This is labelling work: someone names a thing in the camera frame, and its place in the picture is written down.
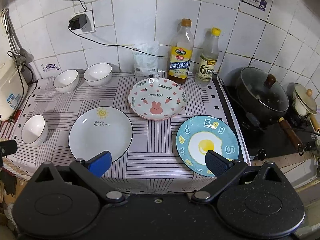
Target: plate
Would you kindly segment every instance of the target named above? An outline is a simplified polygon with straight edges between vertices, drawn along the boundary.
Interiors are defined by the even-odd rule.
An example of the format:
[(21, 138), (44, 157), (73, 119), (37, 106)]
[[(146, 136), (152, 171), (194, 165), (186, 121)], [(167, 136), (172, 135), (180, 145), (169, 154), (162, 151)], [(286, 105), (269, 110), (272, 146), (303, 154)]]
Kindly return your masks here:
[(136, 83), (128, 100), (137, 115), (154, 121), (179, 114), (187, 104), (183, 88), (166, 78), (147, 78)]
[(132, 124), (122, 111), (108, 106), (97, 107), (75, 121), (69, 146), (75, 158), (88, 161), (103, 151), (109, 151), (114, 162), (127, 151), (132, 135)]
[(229, 160), (239, 157), (238, 140), (231, 128), (207, 115), (186, 120), (178, 130), (176, 145), (184, 163), (195, 173), (207, 177), (215, 177), (205, 165), (207, 151), (214, 150)]

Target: black pot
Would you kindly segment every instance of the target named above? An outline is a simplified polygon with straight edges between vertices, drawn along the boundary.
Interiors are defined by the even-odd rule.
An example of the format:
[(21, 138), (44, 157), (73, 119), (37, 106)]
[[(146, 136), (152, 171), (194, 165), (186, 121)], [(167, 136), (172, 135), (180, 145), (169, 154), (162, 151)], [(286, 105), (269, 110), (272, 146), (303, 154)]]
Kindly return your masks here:
[(277, 122), (289, 107), (287, 94), (276, 78), (255, 67), (241, 71), (236, 90), (242, 106), (262, 124)]

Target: power adapter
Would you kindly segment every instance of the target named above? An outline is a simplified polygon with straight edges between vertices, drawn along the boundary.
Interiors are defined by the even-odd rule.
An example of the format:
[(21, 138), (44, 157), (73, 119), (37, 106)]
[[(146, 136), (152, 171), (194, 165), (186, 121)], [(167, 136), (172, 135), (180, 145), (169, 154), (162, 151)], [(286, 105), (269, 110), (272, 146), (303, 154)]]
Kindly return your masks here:
[(71, 30), (81, 29), (87, 23), (87, 16), (79, 14), (69, 20), (69, 27)]

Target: bottle label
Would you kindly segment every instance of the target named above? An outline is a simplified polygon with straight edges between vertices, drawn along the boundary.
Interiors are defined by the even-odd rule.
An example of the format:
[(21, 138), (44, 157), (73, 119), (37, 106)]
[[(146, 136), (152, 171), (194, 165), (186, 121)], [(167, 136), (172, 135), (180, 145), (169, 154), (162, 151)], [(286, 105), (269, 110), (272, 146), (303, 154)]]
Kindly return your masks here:
[(172, 47), (169, 75), (178, 78), (187, 78), (192, 50), (182, 47)]
[(214, 71), (214, 65), (216, 64), (217, 60), (207, 59), (202, 54), (200, 57), (201, 61), (198, 66), (197, 76), (200, 80), (210, 81)]

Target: striped tablecloth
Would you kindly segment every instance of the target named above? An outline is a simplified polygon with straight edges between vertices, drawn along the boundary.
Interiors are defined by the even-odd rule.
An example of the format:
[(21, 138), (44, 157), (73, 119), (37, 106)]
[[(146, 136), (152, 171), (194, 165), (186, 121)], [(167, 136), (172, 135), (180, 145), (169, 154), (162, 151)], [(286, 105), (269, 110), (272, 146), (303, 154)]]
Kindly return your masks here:
[[(205, 88), (195, 84), (189, 75), (183, 85), (188, 105), (177, 116), (165, 121), (149, 121), (132, 112), (128, 92), (138, 81), (133, 73), (115, 73), (104, 87), (89, 87), (81, 78), (73, 93), (61, 94), (53, 87), (54, 78), (41, 79), (11, 131), (2, 124), (0, 133), (18, 143), (16, 154), (8, 157), (28, 174), (45, 161), (68, 165), (74, 157), (68, 146), (73, 123), (84, 112), (98, 106), (112, 106), (123, 111), (131, 120), (133, 139), (127, 152), (114, 162), (102, 177), (108, 184), (124, 192), (195, 191), (214, 178), (191, 171), (180, 159), (175, 137), (180, 125), (195, 115), (210, 115), (227, 122), (213, 83)], [(48, 122), (47, 140), (38, 147), (28, 147), (21, 141), (21, 129), (31, 116), (42, 114)]]

